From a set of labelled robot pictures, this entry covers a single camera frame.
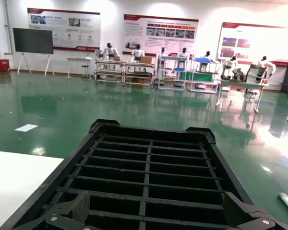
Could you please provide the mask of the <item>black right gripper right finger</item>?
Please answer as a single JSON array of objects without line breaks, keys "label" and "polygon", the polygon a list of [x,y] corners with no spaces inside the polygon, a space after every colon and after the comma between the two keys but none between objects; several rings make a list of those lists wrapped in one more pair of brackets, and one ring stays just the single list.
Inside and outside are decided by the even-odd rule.
[{"label": "black right gripper right finger", "polygon": [[264,208],[241,202],[231,192],[225,194],[224,214],[231,230],[288,230],[288,224]]}]

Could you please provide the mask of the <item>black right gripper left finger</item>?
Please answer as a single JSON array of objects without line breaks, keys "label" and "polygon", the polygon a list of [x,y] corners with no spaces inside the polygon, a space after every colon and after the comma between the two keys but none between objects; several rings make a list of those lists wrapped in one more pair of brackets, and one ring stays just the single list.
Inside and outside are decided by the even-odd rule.
[{"label": "black right gripper left finger", "polygon": [[41,217],[16,227],[16,230],[79,230],[84,226],[90,208],[88,192],[74,200],[55,204]]}]

